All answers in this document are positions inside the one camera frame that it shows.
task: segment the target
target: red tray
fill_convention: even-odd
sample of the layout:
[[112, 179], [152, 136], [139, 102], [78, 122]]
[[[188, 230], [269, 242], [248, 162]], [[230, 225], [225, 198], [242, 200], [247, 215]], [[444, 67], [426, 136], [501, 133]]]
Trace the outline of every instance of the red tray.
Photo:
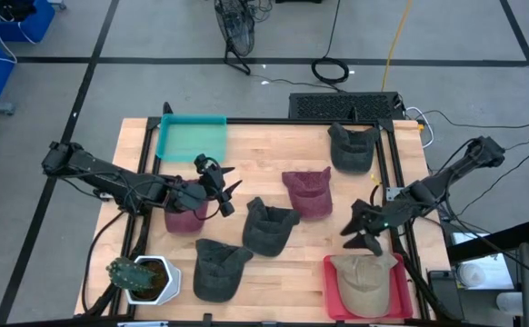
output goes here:
[[[331, 255], [323, 259], [325, 279], [325, 306], [329, 317], [333, 320], [364, 319], [362, 316], [354, 315], [345, 309], [341, 302], [341, 296], [337, 288], [337, 271], [331, 261]], [[381, 318], [410, 318], [414, 313], [410, 301], [410, 291], [404, 270], [402, 255], [394, 253], [398, 264], [390, 270], [390, 312]]]

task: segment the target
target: wooden tabletop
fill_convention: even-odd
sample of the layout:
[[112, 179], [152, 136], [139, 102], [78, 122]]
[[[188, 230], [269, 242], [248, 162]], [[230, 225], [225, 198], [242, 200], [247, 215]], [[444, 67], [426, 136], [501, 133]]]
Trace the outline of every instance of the wooden tabletop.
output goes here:
[[[146, 119], [124, 119], [113, 163], [136, 171], [145, 134]], [[329, 156], [329, 136], [326, 125], [288, 124], [229, 124], [226, 159], [222, 166], [236, 169], [225, 176], [226, 183], [243, 180], [233, 194], [235, 213], [227, 218], [217, 215], [205, 223], [201, 233], [182, 236], [165, 229], [163, 210], [154, 209], [146, 253], [163, 255], [178, 267], [182, 275], [182, 290], [172, 301], [162, 306], [138, 306], [135, 318], [141, 320], [200, 321], [210, 312], [215, 321], [229, 322], [331, 322], [324, 307], [324, 284], [321, 262], [326, 255], [343, 253], [369, 253], [367, 250], [345, 250], [342, 245], [350, 237], [339, 232], [351, 219], [351, 204], [355, 199], [368, 201], [375, 186], [373, 174], [379, 180], [377, 155], [371, 171], [363, 175], [337, 172]], [[404, 180], [409, 184], [427, 176], [424, 152], [416, 122], [395, 121], [395, 137]], [[364, 130], [363, 126], [347, 126]], [[157, 131], [150, 149], [155, 153]], [[384, 152], [390, 183], [394, 186], [387, 136], [383, 133]], [[146, 171], [151, 172], [150, 155]], [[275, 258], [260, 255], [246, 264], [243, 279], [235, 297], [226, 303], [204, 302], [193, 292], [195, 240], [208, 238], [219, 242], [241, 245], [242, 230], [247, 214], [246, 203], [260, 196], [269, 206], [290, 208], [289, 197], [281, 181], [281, 172], [331, 170], [331, 192], [334, 203], [332, 215], [319, 222], [301, 222], [293, 229], [283, 252]], [[182, 175], [185, 179], [197, 177], [191, 163], [162, 163], [160, 173]], [[381, 192], [375, 201], [381, 202]], [[216, 209], [210, 203], [208, 212]], [[113, 202], [103, 203], [95, 233], [118, 213]], [[429, 219], [438, 221], [435, 213]], [[109, 284], [105, 267], [121, 252], [126, 218], [112, 225], [99, 239], [91, 260], [87, 299], [90, 307]], [[450, 265], [440, 227], [425, 220], [414, 223], [418, 254], [423, 276], [430, 270], [448, 270]], [[380, 243], [390, 248], [388, 233], [382, 233]], [[412, 294], [414, 317], [419, 317], [415, 289], [408, 283]], [[125, 312], [122, 296], [120, 312]], [[76, 313], [82, 312], [79, 301]], [[396, 320], [377, 320], [396, 322]]]

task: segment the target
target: maroon cap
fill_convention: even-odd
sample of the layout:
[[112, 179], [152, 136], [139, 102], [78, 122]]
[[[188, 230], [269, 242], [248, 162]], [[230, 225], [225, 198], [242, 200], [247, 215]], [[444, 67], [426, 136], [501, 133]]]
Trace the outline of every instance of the maroon cap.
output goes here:
[[[197, 182], [197, 180], [186, 181], [189, 183]], [[183, 213], [169, 213], [165, 212], [165, 228], [169, 233], [196, 233], [202, 230], [204, 220], [198, 219], [206, 217], [208, 212], [208, 201], [204, 201], [202, 206], [193, 211], [186, 211]]]
[[301, 219], [320, 220], [331, 214], [330, 178], [331, 167], [322, 172], [283, 173], [283, 183], [289, 189], [291, 205], [301, 214]]

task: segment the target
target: white pot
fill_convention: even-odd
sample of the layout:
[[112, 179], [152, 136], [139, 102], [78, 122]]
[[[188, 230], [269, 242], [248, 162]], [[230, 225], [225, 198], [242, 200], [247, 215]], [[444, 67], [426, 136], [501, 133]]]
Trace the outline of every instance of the white pot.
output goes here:
[[137, 300], [132, 296], [131, 291], [125, 290], [125, 296], [129, 304], [138, 305], [162, 305], [172, 300], [177, 294], [180, 293], [180, 285], [182, 284], [182, 272], [175, 266], [167, 261], [161, 255], [140, 255], [135, 259], [135, 263], [141, 263], [149, 260], [159, 260], [164, 264], [165, 271], [167, 272], [168, 282], [162, 292], [159, 294], [155, 301], [141, 301]]

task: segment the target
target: floor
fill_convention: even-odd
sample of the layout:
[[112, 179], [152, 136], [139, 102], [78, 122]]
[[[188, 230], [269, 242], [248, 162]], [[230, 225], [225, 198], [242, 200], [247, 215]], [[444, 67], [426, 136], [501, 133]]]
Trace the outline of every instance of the floor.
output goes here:
[[[52, 140], [70, 138], [110, 160], [122, 119], [159, 115], [164, 101], [179, 114], [286, 117], [290, 93], [326, 91], [262, 84], [222, 64], [212, 1], [66, 3], [41, 44], [10, 45], [20, 64], [1, 98], [17, 111], [0, 115], [0, 322], [65, 318], [75, 308], [99, 203], [42, 175]], [[255, 27], [254, 72], [315, 83], [309, 64], [326, 51], [336, 4], [275, 5]], [[330, 55], [352, 59], [354, 74], [340, 87], [379, 91], [404, 5], [342, 1]], [[386, 90], [399, 92], [406, 106], [440, 110], [463, 124], [529, 123], [529, 0], [414, 1], [394, 59]], [[427, 117], [433, 169], [471, 137], [490, 135], [509, 147], [529, 136], [526, 129], [456, 127], [438, 114]], [[528, 145], [516, 147], [501, 167], [465, 177], [451, 190], [453, 206], [462, 210], [528, 154]], [[529, 161], [463, 219], [490, 231], [529, 221]], [[510, 326], [495, 296], [464, 293], [467, 319]]]

